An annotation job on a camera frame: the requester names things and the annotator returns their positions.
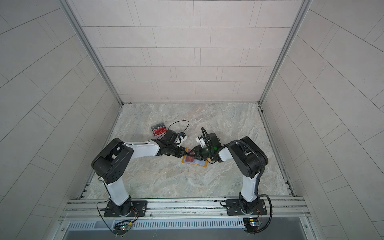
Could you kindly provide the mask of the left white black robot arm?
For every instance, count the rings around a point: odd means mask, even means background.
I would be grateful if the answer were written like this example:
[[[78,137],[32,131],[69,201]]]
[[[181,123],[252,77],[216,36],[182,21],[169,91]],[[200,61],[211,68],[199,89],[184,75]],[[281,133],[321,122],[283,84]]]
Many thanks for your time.
[[[104,183],[110,196],[111,208],[120,216],[132,209],[131,196],[123,183],[123,174],[131,160],[143,157],[173,156],[182,158],[187,154],[182,144],[187,140],[184,132],[167,130],[160,139],[130,143],[119,138],[111,142],[94,158],[91,166]]]

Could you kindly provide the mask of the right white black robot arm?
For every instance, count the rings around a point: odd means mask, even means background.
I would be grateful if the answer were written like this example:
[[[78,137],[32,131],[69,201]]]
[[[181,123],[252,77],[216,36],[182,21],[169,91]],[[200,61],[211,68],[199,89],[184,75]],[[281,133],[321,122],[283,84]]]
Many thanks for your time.
[[[259,195],[259,183],[269,160],[266,154],[249,138],[233,140],[221,145],[216,134],[209,134],[202,138],[205,146],[198,145],[187,152],[187,156],[207,161],[211,164],[233,160],[243,174],[242,190],[239,193],[239,204],[245,214],[262,212]]]

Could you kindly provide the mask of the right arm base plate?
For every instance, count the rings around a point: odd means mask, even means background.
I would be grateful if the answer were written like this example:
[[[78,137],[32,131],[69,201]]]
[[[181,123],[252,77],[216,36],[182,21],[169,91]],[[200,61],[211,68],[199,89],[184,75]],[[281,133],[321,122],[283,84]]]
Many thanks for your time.
[[[227,199],[221,201],[221,205],[227,209],[228,216],[267,215],[265,201],[256,199],[250,203],[241,199]]]

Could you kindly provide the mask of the red VIP card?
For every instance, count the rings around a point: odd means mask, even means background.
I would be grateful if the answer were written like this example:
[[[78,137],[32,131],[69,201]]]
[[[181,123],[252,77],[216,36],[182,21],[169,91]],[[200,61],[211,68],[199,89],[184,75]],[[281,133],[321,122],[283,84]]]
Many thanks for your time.
[[[152,133],[154,136],[159,136],[159,135],[162,135],[164,134],[166,131],[167,131],[167,128],[166,127],[163,127],[163,128],[151,128],[152,129]]]

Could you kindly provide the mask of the yellow leather card holder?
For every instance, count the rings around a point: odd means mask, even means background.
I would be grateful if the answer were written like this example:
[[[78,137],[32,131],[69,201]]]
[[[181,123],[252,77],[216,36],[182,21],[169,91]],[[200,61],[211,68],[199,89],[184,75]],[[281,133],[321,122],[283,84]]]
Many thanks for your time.
[[[193,148],[186,148],[187,154],[188,154],[188,152],[189,152],[191,149],[193,149]],[[187,164],[187,163],[184,163],[184,158],[185,158],[185,156],[182,158],[182,163],[183,163],[183,164]],[[194,164],[189,164],[189,165],[195,165],[195,166],[200,166],[200,167],[204,167],[204,168],[206,168],[206,167],[208,166],[208,162],[207,162],[207,161],[204,161],[204,160],[199,161],[199,160],[196,160],[196,159],[195,159],[195,163],[194,163]]]

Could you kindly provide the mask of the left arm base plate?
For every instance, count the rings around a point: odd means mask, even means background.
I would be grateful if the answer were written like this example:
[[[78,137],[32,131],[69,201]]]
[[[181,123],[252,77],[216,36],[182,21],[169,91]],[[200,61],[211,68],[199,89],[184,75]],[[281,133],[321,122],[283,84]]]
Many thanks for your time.
[[[144,217],[147,206],[147,201],[128,201],[121,206],[117,206],[114,202],[109,201],[107,206],[101,209],[101,211],[103,216],[107,218]]]

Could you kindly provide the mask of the black VIP card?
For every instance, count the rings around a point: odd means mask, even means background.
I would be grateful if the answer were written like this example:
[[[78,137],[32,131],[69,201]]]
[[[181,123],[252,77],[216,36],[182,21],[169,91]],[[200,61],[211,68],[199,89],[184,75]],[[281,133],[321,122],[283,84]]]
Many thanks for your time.
[[[164,123],[158,123],[158,124],[154,124],[154,125],[152,125],[152,128],[155,128],[155,129],[157,129],[157,128],[163,128],[163,127],[165,127],[165,124],[164,124]]]

